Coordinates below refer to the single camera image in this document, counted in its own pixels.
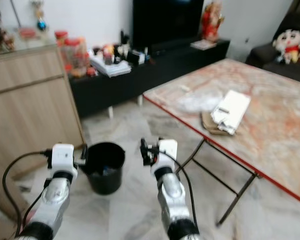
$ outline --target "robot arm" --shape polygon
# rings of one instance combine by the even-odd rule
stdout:
[[[140,151],[143,165],[150,165],[158,186],[158,201],[161,206],[163,227],[170,240],[199,240],[199,230],[191,219],[186,205],[186,192],[176,174],[174,161],[177,158],[177,142],[161,139],[156,146],[141,140]]]
[[[74,146],[54,145],[48,169],[51,169],[51,182],[43,190],[38,209],[17,240],[52,240],[57,234],[69,206],[70,186],[78,175],[74,166]]]

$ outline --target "white wall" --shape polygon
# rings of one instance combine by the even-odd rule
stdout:
[[[115,43],[120,30],[132,30],[133,0],[44,0],[45,19],[51,31],[68,30],[71,36],[84,36],[89,47]],[[205,0],[204,6],[211,2]],[[231,39],[227,56],[244,61],[250,50],[268,43],[284,18],[292,0],[223,0],[225,21],[219,29],[222,38]],[[20,21],[35,26],[30,0],[14,0]],[[16,25],[10,1],[0,0],[2,21]]]

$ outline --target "television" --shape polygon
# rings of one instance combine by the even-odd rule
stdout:
[[[133,0],[134,48],[150,52],[198,39],[204,0]]]

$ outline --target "black trash bin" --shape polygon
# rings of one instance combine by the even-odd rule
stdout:
[[[115,192],[121,185],[125,151],[113,142],[101,142],[90,146],[88,159],[81,170],[97,194]]]

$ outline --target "red figurine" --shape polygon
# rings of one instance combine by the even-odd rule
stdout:
[[[202,38],[211,42],[219,39],[218,28],[225,18],[221,15],[222,3],[213,1],[205,7],[202,16]]]

